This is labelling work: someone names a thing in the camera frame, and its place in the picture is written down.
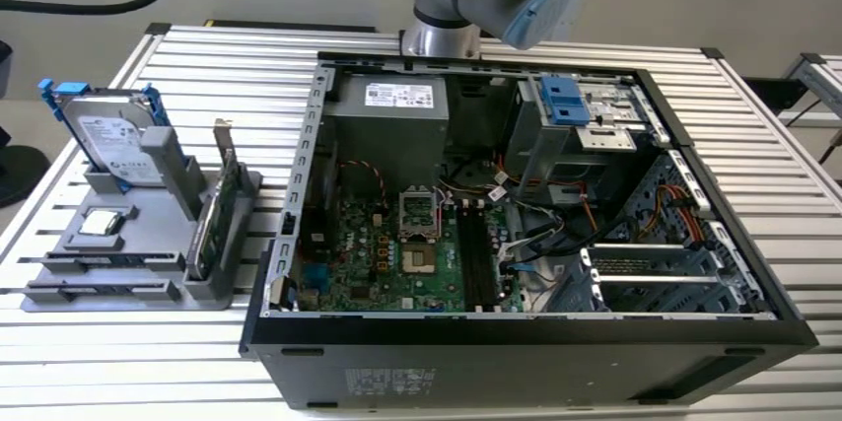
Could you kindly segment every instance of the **printed label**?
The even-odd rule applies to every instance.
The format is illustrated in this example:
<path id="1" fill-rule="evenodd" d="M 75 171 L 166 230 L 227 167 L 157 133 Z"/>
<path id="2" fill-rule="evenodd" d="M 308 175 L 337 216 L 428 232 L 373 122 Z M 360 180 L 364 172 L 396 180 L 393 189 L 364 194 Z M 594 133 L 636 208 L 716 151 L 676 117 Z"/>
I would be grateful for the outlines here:
<path id="1" fill-rule="evenodd" d="M 346 369 L 348 390 L 354 396 L 430 394 L 436 369 Z"/>
<path id="2" fill-rule="evenodd" d="M 97 154 L 114 176 L 131 184 L 161 184 L 158 167 L 141 151 L 141 133 L 123 118 L 81 116 L 79 124 Z"/>
<path id="3" fill-rule="evenodd" d="M 510 179 L 510 176 L 506 174 L 506 172 L 498 172 L 498 174 L 496 175 L 496 181 L 498 182 L 500 185 L 504 185 L 504 183 Z"/>
<path id="4" fill-rule="evenodd" d="M 506 188 L 502 186 L 496 187 L 489 193 L 489 197 L 493 201 L 498 202 L 504 196 L 506 196 Z"/>
<path id="5" fill-rule="evenodd" d="M 372 83 L 366 86 L 366 105 L 433 108 L 433 86 Z"/>

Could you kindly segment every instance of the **green circuit board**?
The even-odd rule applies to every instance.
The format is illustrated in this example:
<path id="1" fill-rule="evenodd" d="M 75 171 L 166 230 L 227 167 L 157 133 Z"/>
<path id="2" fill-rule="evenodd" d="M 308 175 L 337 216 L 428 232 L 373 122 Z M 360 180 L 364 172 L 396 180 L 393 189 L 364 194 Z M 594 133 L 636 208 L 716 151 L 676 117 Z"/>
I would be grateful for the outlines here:
<path id="1" fill-rule="evenodd" d="M 320 296 L 320 311 L 465 311 L 460 238 L 456 206 L 442 208 L 441 235 L 434 244 L 402 243 L 398 200 L 393 212 L 376 226 L 378 201 L 350 199 L 341 205 L 336 248 L 328 265 L 328 288 Z M 489 240 L 502 237 L 506 228 L 504 208 L 486 212 Z M 408 264 L 414 253 L 420 265 Z M 489 264 L 496 266 L 494 259 Z M 502 311 L 522 311 L 520 288 L 501 302 Z"/>

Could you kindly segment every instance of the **motherboard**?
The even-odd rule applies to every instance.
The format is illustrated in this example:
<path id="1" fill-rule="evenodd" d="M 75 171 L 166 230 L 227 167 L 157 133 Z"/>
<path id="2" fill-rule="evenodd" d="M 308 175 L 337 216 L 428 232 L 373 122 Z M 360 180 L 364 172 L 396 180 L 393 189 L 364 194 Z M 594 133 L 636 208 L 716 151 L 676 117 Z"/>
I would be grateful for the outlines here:
<path id="1" fill-rule="evenodd" d="M 494 248 L 510 238 L 502 207 L 474 208 L 484 220 L 478 236 L 461 226 L 457 203 L 437 202 L 433 193 L 428 197 L 424 191 L 410 191 L 390 201 L 390 211 L 380 200 L 349 198 L 338 206 L 330 254 L 326 261 L 305 265 L 304 311 L 474 311 L 469 309 L 473 288 L 466 287 L 474 278 L 466 279 L 464 255 L 466 246 L 477 244 L 489 249 L 481 271 L 490 277 L 494 306 L 504 312 L 522 311 L 517 282 L 504 295 L 492 257 Z M 409 228 L 426 231 L 410 235 Z"/>

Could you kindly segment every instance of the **aluminum rail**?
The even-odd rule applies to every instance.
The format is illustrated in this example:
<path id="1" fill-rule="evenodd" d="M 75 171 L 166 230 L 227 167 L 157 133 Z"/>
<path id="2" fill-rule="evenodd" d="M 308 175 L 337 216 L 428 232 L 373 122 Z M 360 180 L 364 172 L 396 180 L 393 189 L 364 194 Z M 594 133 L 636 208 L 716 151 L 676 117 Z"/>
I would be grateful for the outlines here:
<path id="1" fill-rule="evenodd" d="M 785 77 L 801 80 L 831 109 L 831 112 L 807 113 L 799 119 L 799 126 L 841 128 L 842 56 L 804 53 L 785 73 Z M 781 120 L 788 121 L 797 115 L 797 111 L 784 112 Z"/>
<path id="2" fill-rule="evenodd" d="M 274 235 L 320 50 L 396 53 L 394 35 L 173 27 L 146 35 L 113 87 L 153 82 L 186 153 L 219 165 L 213 125 L 234 122 L 265 185 L 223 312 L 27 314 L 15 293 L 39 272 L 89 190 L 70 145 L 0 238 L 0 416 L 5 419 L 842 419 L 840 189 L 724 60 L 695 48 L 484 44 L 492 60 L 648 69 L 821 346 L 692 407 L 296 412 L 259 363 L 237 353 L 257 258 Z"/>

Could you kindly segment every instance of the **ram slot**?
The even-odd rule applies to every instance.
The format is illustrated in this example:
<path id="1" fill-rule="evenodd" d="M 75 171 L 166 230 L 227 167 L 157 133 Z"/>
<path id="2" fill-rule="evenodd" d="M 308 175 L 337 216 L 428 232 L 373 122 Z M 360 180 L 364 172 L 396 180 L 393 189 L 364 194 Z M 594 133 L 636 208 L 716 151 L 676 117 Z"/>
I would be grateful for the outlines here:
<path id="1" fill-rule="evenodd" d="M 485 212 L 476 207 L 462 207 L 457 213 L 460 256 L 465 283 L 466 311 L 490 311 L 498 302 L 498 286 L 492 263 L 492 247 Z"/>

